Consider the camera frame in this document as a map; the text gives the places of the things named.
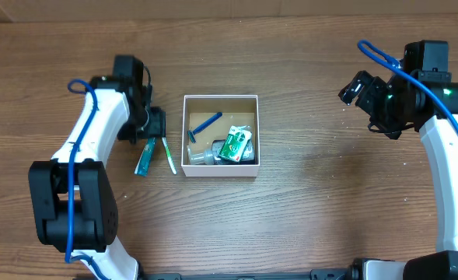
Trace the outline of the clear bottle dark liquid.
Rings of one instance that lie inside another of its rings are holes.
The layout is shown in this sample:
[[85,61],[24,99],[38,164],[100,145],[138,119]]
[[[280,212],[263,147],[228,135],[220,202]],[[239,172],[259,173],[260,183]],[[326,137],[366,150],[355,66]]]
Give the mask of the clear bottle dark liquid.
[[201,153],[192,153],[191,148],[187,147],[189,164],[191,165],[253,165],[256,163],[256,153],[252,141],[249,141],[243,152],[243,157],[239,162],[234,162],[219,157],[219,153],[224,145],[224,140],[214,140],[212,147]]

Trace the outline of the green white small packet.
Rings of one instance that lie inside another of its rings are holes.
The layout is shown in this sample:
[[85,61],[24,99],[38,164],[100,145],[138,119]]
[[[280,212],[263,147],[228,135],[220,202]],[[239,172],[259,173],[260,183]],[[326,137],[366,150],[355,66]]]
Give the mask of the green white small packet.
[[219,157],[234,163],[254,159],[253,133],[250,126],[232,126],[219,150]]

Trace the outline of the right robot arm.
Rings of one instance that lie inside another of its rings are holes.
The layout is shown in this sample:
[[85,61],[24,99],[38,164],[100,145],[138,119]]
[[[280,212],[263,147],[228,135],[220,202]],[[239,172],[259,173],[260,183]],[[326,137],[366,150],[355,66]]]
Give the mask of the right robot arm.
[[448,72],[413,69],[389,82],[360,71],[339,93],[370,116],[369,130],[397,139],[420,135],[432,172],[436,251],[401,262],[357,258],[345,279],[458,279],[458,83]]

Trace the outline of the teal toothpaste tube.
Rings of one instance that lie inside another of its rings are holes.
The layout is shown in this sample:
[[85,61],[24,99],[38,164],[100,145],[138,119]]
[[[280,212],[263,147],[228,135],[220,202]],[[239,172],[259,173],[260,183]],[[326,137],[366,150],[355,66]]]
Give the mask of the teal toothpaste tube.
[[135,167],[135,175],[146,177],[149,172],[149,166],[154,154],[154,149],[156,146],[156,138],[148,138],[142,154],[139,158],[138,164]]

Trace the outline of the green white toothbrush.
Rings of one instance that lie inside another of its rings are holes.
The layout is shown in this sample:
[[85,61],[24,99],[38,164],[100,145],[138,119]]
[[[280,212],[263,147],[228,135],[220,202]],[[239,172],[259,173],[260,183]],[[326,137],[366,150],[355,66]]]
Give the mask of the green white toothbrush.
[[162,143],[163,143],[164,149],[166,151],[166,157],[167,157],[167,161],[168,161],[168,164],[170,166],[170,169],[171,169],[171,171],[172,171],[172,173],[174,175],[177,175],[177,169],[175,167],[175,164],[174,164],[174,161],[173,161],[173,157],[171,155],[170,147],[168,145],[166,137],[162,137]]

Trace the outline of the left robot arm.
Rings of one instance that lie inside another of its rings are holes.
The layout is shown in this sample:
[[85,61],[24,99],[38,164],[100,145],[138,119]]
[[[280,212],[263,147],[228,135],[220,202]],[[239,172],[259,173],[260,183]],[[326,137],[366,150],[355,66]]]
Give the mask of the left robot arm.
[[97,279],[143,279],[139,261],[117,236],[118,209],[106,172],[117,139],[135,142],[152,121],[150,79],[141,75],[79,80],[82,113],[61,148],[32,163],[29,187],[38,239]]

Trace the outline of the blue disposable razor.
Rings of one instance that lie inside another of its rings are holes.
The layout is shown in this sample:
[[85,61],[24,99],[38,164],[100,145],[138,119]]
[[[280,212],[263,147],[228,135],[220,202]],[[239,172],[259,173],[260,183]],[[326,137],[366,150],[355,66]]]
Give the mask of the blue disposable razor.
[[222,112],[218,112],[216,114],[214,114],[213,116],[211,116],[209,119],[207,119],[205,122],[203,122],[202,124],[199,124],[195,129],[193,130],[189,130],[187,132],[187,136],[189,137],[190,141],[192,143],[195,143],[196,140],[195,140],[195,135],[196,134],[199,134],[200,132],[202,132],[203,130],[205,130],[208,126],[210,126],[211,124],[213,124],[215,121],[217,121],[220,117],[222,116]]

